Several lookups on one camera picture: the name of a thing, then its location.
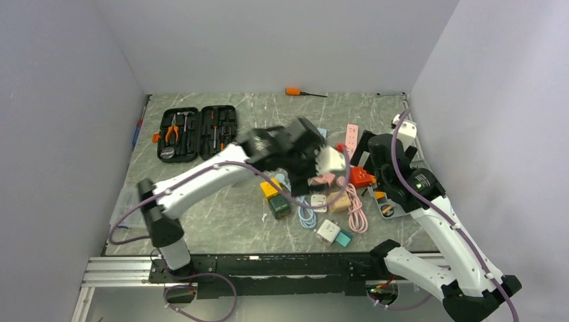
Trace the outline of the pink power strip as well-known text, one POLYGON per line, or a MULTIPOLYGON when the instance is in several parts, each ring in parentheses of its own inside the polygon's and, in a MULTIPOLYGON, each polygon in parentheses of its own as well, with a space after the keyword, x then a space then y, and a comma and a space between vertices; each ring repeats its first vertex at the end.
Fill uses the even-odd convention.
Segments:
POLYGON ((358 145, 359 127, 354 124, 347 124, 345 147, 348 151, 349 157, 352 158, 358 145))

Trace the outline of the red cube socket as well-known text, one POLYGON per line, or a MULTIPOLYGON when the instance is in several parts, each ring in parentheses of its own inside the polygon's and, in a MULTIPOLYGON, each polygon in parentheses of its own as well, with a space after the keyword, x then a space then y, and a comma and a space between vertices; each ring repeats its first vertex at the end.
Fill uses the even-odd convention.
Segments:
POLYGON ((362 166, 353 166, 350 169, 350 184, 355 189, 366 188, 376 182, 373 175, 368 173, 362 166))

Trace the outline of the light blue power strip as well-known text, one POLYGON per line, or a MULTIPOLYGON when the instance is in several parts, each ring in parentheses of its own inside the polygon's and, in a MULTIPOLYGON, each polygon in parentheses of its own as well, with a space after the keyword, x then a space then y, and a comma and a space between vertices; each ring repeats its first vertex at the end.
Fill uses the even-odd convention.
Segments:
POLYGON ((327 130, 326 130, 326 129, 323 129, 323 128, 319 128, 319 127, 317 128, 317 130, 318 130, 318 132, 322 135, 322 137, 323 137, 324 139, 326 139, 326 137, 327 137, 327 130))

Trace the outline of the grey tool tray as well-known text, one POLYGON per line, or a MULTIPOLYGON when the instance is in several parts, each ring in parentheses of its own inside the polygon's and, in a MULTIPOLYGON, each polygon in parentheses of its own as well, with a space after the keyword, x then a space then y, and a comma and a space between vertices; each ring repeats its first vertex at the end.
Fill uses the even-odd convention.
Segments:
POLYGON ((383 219, 409 215, 419 208, 417 200, 403 186, 393 166, 373 166, 372 169, 375 182, 368 192, 374 197, 383 219))

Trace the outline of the pink cube socket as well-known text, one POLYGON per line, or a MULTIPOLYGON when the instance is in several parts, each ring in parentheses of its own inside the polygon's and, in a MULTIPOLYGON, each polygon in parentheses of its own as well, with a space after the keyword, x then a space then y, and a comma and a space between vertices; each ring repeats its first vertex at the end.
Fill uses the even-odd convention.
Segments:
POLYGON ((309 185, 317 186, 317 185, 321 185, 321 184, 326 184, 328 187, 332 187, 334 180, 335 180, 335 174, 328 173, 328 174, 324 174, 322 176, 317 176, 317 177, 311 178, 309 180, 309 185))

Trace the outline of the yellow cube socket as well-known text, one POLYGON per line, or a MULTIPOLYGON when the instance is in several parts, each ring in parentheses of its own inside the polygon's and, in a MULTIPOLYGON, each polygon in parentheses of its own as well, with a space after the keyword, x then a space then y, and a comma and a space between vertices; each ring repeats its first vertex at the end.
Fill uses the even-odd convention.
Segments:
POLYGON ((278 196, 280 194, 279 189, 282 188, 279 181, 276 178, 272 178, 270 181, 272 184, 270 184, 268 181, 260 183, 260 189, 262 191, 264 198, 267 201, 273 197, 278 196))

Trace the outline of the white charger plug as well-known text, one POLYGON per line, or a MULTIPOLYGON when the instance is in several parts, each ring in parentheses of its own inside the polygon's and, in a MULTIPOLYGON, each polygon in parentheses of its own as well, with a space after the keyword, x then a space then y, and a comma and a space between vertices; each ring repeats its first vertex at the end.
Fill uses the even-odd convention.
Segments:
POLYGON ((311 195, 310 205, 315 213, 327 213, 327 196, 321 194, 311 195))

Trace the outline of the dark green cube socket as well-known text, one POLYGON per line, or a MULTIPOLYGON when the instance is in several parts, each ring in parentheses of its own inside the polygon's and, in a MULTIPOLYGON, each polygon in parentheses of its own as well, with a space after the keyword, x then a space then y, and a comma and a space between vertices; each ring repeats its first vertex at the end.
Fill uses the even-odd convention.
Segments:
POLYGON ((287 217, 291 213, 291 204, 289 203, 289 200, 282 195, 275 195, 269 198, 268 206, 276 220, 287 217))

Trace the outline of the beige cube socket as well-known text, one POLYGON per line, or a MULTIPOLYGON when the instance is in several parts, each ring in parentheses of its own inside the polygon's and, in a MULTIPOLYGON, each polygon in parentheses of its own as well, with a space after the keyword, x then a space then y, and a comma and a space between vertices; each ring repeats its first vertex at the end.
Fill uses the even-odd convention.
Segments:
POLYGON ((347 192, 333 192, 326 198, 327 208, 330 213, 339 213, 347 211, 352 202, 347 192))

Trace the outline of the white cube socket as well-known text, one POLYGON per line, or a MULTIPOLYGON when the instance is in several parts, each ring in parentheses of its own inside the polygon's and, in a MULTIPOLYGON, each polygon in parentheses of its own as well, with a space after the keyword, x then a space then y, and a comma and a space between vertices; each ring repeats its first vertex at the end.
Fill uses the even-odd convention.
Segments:
POLYGON ((325 246, 330 246, 340 234, 340 231, 341 228, 336 223, 325 219, 316 231, 316 238, 325 246))

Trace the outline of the teal plug adapter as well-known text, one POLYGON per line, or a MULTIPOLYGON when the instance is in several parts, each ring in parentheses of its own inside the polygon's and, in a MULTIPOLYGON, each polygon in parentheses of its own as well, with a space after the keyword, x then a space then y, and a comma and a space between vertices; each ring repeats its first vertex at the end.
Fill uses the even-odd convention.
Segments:
POLYGON ((334 239, 334 242, 343 248, 348 247, 351 241, 352 235, 344 230, 341 230, 334 239))

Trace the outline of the black tool case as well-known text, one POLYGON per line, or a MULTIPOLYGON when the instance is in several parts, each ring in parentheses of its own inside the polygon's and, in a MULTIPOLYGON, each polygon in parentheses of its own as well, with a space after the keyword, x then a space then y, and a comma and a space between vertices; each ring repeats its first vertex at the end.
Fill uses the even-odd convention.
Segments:
POLYGON ((228 124, 233 125, 233 142, 238 134, 238 114, 232 105, 168 109, 162 115, 159 131, 152 138, 157 144, 157 157, 165 163, 185 163, 197 158, 208 160, 221 152, 220 135, 222 127, 228 124), (177 114, 179 140, 170 145, 165 135, 174 114, 177 114))

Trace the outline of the clear plastic screw box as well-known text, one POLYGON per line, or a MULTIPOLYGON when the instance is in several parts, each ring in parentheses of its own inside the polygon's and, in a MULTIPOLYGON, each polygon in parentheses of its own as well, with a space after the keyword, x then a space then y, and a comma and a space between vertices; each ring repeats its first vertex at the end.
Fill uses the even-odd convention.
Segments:
MULTIPOLYGON (((118 195, 109 224, 115 224, 124 213, 127 213, 139 203, 140 198, 137 188, 135 186, 123 187, 118 195)), ((143 229, 145 227, 144 217, 139 209, 134 211, 118 225, 118 228, 124 229, 143 229)))

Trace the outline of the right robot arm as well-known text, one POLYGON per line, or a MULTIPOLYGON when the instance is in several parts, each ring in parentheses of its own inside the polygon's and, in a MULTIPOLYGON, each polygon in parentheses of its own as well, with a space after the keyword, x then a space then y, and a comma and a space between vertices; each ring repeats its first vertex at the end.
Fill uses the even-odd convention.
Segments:
POLYGON ((439 300, 454 321, 483 321, 502 303, 510 303, 521 282, 503 274, 480 251, 433 172, 412 166, 417 148, 405 146, 390 133, 365 131, 353 165, 364 152, 369 153, 364 169, 373 171, 379 191, 420 224, 448 265, 443 269, 387 239, 370 252, 371 273, 377 278, 394 274, 415 283, 439 300))

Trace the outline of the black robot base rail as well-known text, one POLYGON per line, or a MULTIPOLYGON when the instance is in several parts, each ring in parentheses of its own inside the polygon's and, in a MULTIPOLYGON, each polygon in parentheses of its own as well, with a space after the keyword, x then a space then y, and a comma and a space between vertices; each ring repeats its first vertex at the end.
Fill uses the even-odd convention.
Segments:
POLYGON ((365 252, 306 254, 197 254, 187 268, 169 272, 152 260, 152 284, 190 282, 198 299, 292 294, 364 296, 377 284, 396 279, 365 252))

